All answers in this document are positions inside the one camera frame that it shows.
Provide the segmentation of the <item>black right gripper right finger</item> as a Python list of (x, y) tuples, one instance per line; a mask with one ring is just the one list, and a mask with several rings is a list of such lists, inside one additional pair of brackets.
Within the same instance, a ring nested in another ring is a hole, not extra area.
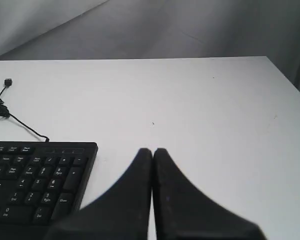
[(168, 151), (153, 156), (152, 196), (159, 240), (264, 240), (259, 226), (227, 210), (197, 189)]

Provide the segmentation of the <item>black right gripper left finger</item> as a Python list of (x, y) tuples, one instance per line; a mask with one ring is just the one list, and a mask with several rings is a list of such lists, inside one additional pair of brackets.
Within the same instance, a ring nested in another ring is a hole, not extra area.
[(46, 240), (146, 240), (152, 197), (152, 153), (138, 150), (122, 176), (95, 201), (54, 223)]

